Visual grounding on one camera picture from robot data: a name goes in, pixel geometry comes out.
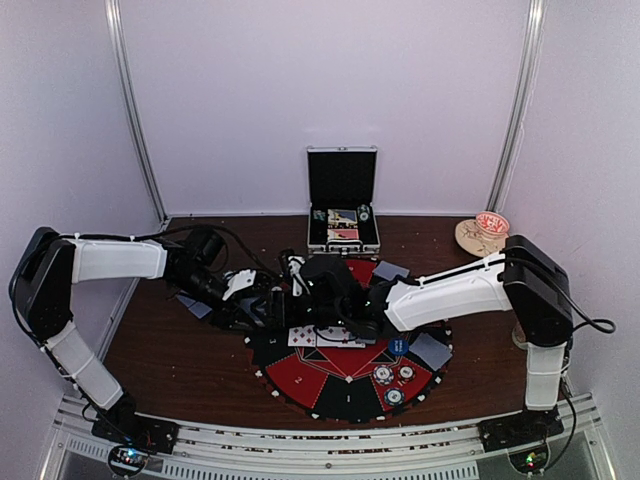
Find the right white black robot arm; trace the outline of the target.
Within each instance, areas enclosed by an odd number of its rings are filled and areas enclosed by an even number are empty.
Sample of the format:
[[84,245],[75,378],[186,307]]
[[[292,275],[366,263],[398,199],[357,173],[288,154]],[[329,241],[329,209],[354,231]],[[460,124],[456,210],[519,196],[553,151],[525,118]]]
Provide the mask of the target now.
[[267,296],[267,321],[277,329],[298,325],[340,325],[356,336],[376,340],[462,316],[513,312],[527,345],[525,410],[513,419],[519,440],[535,440],[551,424],[563,362],[578,326],[604,334],[616,325],[589,317],[570,296],[567,273],[522,235],[475,262],[430,276],[395,275],[362,287],[346,262],[312,256],[290,268],[290,288]]

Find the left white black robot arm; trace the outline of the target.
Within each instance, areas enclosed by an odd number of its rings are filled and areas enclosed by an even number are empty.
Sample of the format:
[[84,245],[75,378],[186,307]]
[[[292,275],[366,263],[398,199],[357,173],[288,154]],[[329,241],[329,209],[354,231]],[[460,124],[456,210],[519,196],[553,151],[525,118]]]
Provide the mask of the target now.
[[262,264],[224,276],[211,265],[224,247],[214,226],[196,225],[183,239],[64,234],[42,226],[32,234],[8,287],[18,324],[102,412],[106,429],[123,444],[144,433],[138,415],[119,405],[125,391],[96,353],[99,333],[115,321],[107,308],[141,280],[163,280],[211,309],[236,306],[242,295],[268,288],[276,274]]

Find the blue chip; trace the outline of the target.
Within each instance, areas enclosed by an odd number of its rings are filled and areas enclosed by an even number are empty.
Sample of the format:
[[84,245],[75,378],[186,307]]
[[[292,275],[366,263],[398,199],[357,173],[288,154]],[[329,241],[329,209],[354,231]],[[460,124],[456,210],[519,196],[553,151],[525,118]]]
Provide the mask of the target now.
[[399,388],[390,388],[384,392],[383,400],[386,405],[396,407],[405,402],[405,394]]

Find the eight of diamonds card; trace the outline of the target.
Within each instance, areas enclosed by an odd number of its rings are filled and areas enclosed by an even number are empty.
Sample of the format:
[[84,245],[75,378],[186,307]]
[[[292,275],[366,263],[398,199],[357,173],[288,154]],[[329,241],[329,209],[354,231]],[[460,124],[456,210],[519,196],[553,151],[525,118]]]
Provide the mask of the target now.
[[315,347],[317,335],[313,325],[293,327],[288,331],[287,345],[289,347]]

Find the blue checkered card deck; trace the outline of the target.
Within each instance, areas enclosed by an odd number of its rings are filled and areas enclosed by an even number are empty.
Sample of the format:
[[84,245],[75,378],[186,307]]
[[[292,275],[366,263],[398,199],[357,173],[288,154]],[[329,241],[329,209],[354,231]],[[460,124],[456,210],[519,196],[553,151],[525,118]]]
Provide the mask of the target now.
[[255,324],[261,327],[266,325],[267,310],[264,299],[260,297],[247,298],[244,300],[243,309]]

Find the ace of diamonds card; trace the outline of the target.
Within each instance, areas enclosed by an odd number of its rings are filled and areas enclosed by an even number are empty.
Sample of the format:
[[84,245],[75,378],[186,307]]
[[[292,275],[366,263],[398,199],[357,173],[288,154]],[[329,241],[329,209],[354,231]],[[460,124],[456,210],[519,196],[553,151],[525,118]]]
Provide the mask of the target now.
[[353,339],[343,328],[316,329],[316,345],[319,347],[345,347]]

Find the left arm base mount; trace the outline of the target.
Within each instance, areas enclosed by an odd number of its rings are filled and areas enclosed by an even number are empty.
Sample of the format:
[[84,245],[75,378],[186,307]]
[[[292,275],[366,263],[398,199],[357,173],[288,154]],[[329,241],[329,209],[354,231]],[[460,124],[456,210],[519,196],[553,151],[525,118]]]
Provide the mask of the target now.
[[151,453],[171,454],[177,441],[179,425],[137,414],[116,418],[99,418],[91,429],[93,436]]

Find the eight of hearts card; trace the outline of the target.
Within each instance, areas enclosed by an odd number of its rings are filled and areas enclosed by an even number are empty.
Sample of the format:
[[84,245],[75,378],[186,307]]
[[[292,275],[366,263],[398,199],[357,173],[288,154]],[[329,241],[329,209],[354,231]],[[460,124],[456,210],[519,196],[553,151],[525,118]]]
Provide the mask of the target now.
[[366,343],[358,340],[351,340],[345,343],[345,348],[366,348]]

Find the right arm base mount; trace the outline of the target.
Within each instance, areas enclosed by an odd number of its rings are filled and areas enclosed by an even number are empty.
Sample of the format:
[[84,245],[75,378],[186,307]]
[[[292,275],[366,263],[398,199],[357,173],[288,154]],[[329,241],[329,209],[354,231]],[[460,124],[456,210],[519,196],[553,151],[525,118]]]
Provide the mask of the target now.
[[564,432],[557,407],[546,411],[524,409],[483,420],[477,424],[477,428],[485,452],[545,441],[549,436]]

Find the chip stack under right arm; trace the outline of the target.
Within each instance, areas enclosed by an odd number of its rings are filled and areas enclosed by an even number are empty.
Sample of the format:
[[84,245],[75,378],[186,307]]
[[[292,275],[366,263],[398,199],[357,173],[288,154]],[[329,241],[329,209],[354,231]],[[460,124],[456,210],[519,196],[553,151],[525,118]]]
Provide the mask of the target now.
[[527,341],[521,325],[517,323],[512,330],[512,341],[521,350],[527,349]]

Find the card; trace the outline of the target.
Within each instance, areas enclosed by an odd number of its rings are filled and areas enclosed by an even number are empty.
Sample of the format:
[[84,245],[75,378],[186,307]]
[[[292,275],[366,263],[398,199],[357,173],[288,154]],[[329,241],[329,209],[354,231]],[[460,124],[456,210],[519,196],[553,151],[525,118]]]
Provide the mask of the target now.
[[374,276],[386,281],[392,281],[396,277],[407,278],[409,274],[410,270],[408,268],[384,260],[380,261],[373,270]]
[[453,356],[447,345],[427,333],[420,333],[410,345],[409,351],[434,371],[440,370]]

